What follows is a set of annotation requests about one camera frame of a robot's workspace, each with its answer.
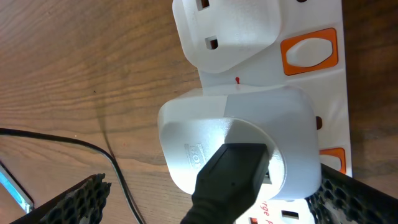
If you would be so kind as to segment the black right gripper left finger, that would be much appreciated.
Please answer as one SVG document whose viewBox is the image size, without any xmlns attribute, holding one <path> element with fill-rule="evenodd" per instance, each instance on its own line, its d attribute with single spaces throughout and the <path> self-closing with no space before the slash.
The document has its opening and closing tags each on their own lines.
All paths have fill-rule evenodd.
<svg viewBox="0 0 398 224">
<path fill-rule="evenodd" d="M 91 175 L 11 224 L 99 224 L 111 190 L 104 178 Z"/>
</svg>

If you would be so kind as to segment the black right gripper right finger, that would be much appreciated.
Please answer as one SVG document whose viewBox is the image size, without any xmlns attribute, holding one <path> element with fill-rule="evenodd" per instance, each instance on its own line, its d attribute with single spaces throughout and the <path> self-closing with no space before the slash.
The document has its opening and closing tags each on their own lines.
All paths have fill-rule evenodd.
<svg viewBox="0 0 398 224">
<path fill-rule="evenodd" d="M 320 188 L 306 198 L 315 223 L 397 224 L 397 199 L 322 165 Z"/>
</svg>

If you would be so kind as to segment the blue screen Galaxy smartphone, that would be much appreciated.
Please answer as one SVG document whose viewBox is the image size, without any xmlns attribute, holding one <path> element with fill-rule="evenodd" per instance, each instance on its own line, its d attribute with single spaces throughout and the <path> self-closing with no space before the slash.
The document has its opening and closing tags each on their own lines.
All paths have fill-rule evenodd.
<svg viewBox="0 0 398 224">
<path fill-rule="evenodd" d="M 3 163 L 1 163 L 1 185 L 8 191 L 23 211 L 26 213 L 33 211 L 34 201 L 32 197 Z"/>
</svg>

